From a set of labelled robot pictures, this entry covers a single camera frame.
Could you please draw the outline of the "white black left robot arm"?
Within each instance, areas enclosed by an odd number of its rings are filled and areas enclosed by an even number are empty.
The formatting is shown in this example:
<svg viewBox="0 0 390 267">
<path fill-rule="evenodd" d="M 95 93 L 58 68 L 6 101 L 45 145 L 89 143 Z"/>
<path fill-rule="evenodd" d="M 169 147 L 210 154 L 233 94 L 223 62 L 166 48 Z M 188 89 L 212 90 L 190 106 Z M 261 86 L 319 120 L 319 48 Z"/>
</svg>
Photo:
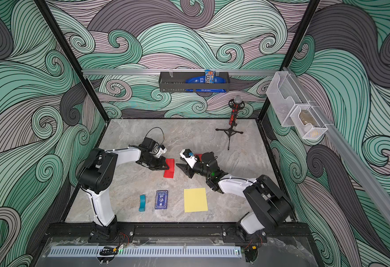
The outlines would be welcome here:
<svg viewBox="0 0 390 267">
<path fill-rule="evenodd" d="M 138 146 L 114 150 L 92 149 L 83 163 L 79 184 L 90 198 L 94 212 L 93 222 L 100 227 L 109 227 L 115 220 L 109 187 L 118 165 L 134 162 L 152 171 L 168 170 L 164 157 L 166 152 L 167 148 L 163 144 L 148 137 Z"/>
</svg>

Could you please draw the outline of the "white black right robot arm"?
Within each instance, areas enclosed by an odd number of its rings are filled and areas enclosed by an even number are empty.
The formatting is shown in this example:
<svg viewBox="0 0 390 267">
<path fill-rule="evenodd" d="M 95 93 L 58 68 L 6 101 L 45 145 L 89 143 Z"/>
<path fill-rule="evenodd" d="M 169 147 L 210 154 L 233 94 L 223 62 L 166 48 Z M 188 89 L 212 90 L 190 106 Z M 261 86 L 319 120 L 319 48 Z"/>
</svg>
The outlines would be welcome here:
<svg viewBox="0 0 390 267">
<path fill-rule="evenodd" d="M 267 175 L 251 179 L 231 175 L 220 169 L 213 152 L 199 155 L 184 149 L 180 152 L 180 159 L 184 163 L 176 166 L 190 179 L 195 174 L 200 175 L 206 178 L 206 184 L 213 191 L 233 194 L 248 201 L 252 211 L 238 222 L 238 230 L 242 234 L 273 231 L 293 210 L 289 197 Z"/>
</svg>

